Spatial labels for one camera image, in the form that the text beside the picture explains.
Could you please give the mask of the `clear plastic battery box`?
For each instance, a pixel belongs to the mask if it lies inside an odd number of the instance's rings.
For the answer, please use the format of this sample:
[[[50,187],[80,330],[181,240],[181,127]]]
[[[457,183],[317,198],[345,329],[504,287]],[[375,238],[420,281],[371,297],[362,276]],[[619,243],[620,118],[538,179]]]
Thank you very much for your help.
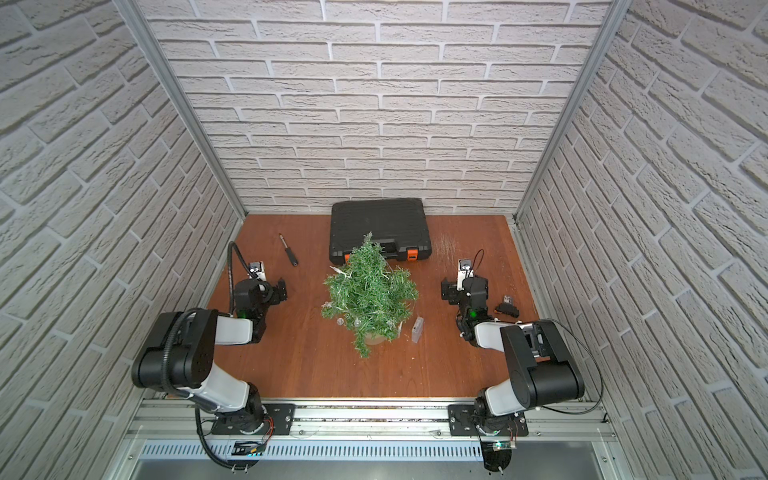
[[[425,319],[421,316],[418,316],[414,322],[414,325],[411,331],[411,341],[414,344],[417,344],[423,335],[424,323],[425,323]]]

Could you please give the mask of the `small green christmas tree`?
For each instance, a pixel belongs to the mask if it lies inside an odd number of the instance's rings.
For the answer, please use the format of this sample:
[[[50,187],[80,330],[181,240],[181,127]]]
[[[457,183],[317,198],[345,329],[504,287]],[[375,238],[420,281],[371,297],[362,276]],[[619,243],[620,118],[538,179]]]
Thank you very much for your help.
[[[387,342],[395,340],[419,299],[410,271],[391,266],[370,238],[364,237],[343,266],[332,268],[334,273],[324,281],[329,299],[321,307],[324,318],[341,320],[354,334],[353,345],[362,358],[371,353],[363,335],[379,333],[390,338]]]

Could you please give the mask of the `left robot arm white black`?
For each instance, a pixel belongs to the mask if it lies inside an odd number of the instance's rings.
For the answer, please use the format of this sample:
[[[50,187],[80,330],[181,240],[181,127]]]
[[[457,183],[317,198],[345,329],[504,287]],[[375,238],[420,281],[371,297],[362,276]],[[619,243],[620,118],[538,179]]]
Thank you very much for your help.
[[[260,342],[268,309],[287,299],[286,282],[242,280],[231,299],[231,316],[202,308],[160,314],[134,360],[131,379],[138,388],[191,401],[215,415],[229,433],[254,434],[266,418],[258,390],[219,367],[214,350]]]

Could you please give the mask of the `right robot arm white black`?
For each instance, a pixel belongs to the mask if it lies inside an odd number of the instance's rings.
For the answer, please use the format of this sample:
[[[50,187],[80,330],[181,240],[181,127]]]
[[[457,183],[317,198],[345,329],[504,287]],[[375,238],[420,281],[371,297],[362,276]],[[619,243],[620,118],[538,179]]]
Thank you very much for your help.
[[[461,338],[472,346],[504,354],[508,378],[487,387],[475,399],[471,414],[482,435],[496,435],[512,426],[522,412],[576,400],[585,391],[583,377],[555,322],[505,323],[491,317],[488,281],[466,277],[441,281],[441,298],[458,307]]]

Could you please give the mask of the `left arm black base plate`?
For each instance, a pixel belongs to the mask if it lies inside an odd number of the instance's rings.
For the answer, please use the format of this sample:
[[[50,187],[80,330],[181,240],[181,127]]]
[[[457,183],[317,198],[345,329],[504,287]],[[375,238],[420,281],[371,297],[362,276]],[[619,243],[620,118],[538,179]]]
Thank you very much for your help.
[[[288,435],[296,411],[294,403],[266,403],[256,413],[241,409],[216,415],[213,435]]]

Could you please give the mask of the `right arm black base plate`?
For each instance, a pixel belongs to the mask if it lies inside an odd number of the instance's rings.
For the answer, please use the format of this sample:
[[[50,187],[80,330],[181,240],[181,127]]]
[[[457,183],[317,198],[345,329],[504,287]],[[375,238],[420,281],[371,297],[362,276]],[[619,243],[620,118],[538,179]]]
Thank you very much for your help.
[[[526,418],[522,412],[503,416],[481,414],[474,405],[449,404],[447,407],[450,435],[453,437],[512,438],[529,435]]]

